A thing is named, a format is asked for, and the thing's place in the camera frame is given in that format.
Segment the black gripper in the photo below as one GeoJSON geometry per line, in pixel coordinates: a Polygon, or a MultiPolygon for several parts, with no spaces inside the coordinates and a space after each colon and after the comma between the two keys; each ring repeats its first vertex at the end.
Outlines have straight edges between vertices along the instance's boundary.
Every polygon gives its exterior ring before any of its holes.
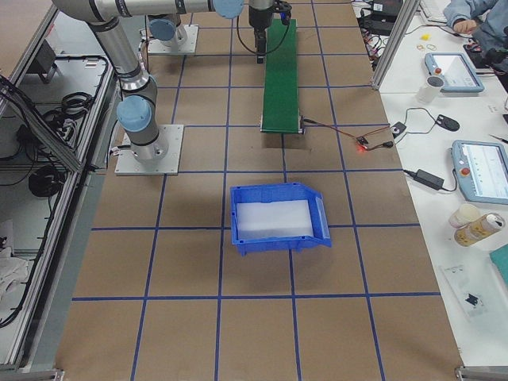
{"type": "Polygon", "coordinates": [[[288,26],[291,21],[292,6],[289,2],[280,0],[250,0],[248,2],[248,22],[254,30],[256,62],[263,64],[266,56],[266,30],[273,22],[275,13],[280,15],[283,25],[288,26]]]}

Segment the person blue sleeve forearm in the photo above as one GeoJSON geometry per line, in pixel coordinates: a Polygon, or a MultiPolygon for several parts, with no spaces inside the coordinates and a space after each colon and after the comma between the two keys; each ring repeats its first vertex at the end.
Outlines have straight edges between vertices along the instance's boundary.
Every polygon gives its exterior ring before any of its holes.
{"type": "Polygon", "coordinates": [[[449,28],[460,34],[469,34],[486,52],[491,48],[503,48],[506,40],[507,1],[451,1],[443,11],[449,28]],[[456,30],[462,21],[478,21],[477,26],[456,30]]]}

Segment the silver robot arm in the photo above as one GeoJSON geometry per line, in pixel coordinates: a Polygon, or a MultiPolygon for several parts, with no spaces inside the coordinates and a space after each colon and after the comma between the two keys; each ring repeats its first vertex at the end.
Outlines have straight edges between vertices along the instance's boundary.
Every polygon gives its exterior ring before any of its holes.
{"type": "MultiPolygon", "coordinates": [[[[223,18],[239,17],[244,4],[248,4],[248,22],[253,28],[255,49],[251,50],[241,39],[237,29],[237,38],[245,50],[254,54],[258,64],[274,52],[284,42],[291,23],[291,5],[286,1],[208,1],[211,11],[223,18]],[[272,50],[267,49],[267,29],[271,26],[275,14],[279,14],[281,22],[286,26],[282,40],[272,50]]],[[[179,49],[187,40],[187,31],[182,25],[180,14],[187,13],[184,1],[176,1],[177,13],[148,15],[148,29],[156,40],[172,50],[179,49]]]]}
{"type": "Polygon", "coordinates": [[[140,162],[162,159],[168,151],[156,123],[155,81],[141,66],[120,24],[120,17],[215,12],[232,19],[243,10],[242,1],[54,1],[62,13],[88,24],[113,64],[125,99],[117,119],[126,131],[131,150],[140,162]]]}

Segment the person hand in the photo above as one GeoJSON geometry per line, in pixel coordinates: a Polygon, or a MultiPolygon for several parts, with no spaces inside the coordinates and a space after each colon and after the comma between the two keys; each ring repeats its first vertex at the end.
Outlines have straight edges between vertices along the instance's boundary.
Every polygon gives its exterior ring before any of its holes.
{"type": "Polygon", "coordinates": [[[452,29],[459,34],[471,35],[477,28],[475,20],[458,19],[454,22],[452,29]]]}

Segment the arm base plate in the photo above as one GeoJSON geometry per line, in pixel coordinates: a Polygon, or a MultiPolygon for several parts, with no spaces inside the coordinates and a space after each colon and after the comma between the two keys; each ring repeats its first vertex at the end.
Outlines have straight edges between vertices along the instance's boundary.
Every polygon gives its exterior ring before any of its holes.
{"type": "Polygon", "coordinates": [[[184,125],[159,125],[159,136],[146,146],[132,145],[127,133],[118,153],[116,175],[178,175],[184,125]]]}
{"type": "Polygon", "coordinates": [[[194,55],[198,39],[198,25],[151,24],[152,37],[148,54],[152,56],[194,55]]]}

